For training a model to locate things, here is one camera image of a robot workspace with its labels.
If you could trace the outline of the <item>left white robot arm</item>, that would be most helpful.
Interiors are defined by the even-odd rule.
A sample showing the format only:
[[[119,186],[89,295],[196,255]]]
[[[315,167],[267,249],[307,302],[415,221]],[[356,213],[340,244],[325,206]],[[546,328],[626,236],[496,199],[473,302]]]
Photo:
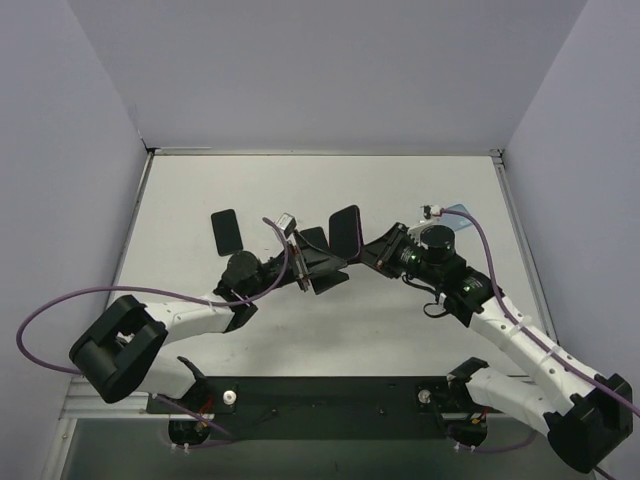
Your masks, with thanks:
[[[232,254],[205,296],[147,304],[119,297],[72,345],[69,358],[107,403],[146,391],[169,397],[183,411],[196,410],[205,398],[204,375],[185,357],[164,356],[163,346],[234,332],[257,313],[257,298],[289,284],[321,294],[348,280],[343,270],[356,254],[293,231],[283,251],[266,262],[246,250]]]

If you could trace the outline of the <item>black smartphone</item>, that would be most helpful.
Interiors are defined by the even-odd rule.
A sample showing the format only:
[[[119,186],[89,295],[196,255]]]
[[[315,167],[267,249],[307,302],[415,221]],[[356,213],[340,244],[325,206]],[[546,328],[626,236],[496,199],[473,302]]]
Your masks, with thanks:
[[[243,241],[235,210],[214,212],[210,219],[218,255],[226,257],[240,252]]]

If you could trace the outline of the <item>light blue phone case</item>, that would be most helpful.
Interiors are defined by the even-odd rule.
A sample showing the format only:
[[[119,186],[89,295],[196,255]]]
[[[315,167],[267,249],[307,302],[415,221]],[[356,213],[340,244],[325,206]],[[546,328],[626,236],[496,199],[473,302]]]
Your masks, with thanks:
[[[467,218],[469,212],[463,204],[451,205],[446,207],[446,210],[454,211],[454,214],[443,213],[440,223],[454,232],[459,232],[473,226],[473,223]]]

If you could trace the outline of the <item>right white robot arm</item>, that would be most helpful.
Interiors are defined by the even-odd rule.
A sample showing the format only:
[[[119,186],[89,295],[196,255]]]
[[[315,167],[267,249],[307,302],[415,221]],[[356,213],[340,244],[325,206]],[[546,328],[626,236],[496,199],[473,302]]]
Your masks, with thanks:
[[[471,403],[498,410],[544,435],[572,469],[590,473],[633,432],[633,390],[578,361],[515,307],[495,280],[455,251],[455,234],[434,221],[397,223],[363,246],[361,263],[388,278],[419,280],[447,314],[482,336],[529,378],[520,383],[470,359],[449,375]]]

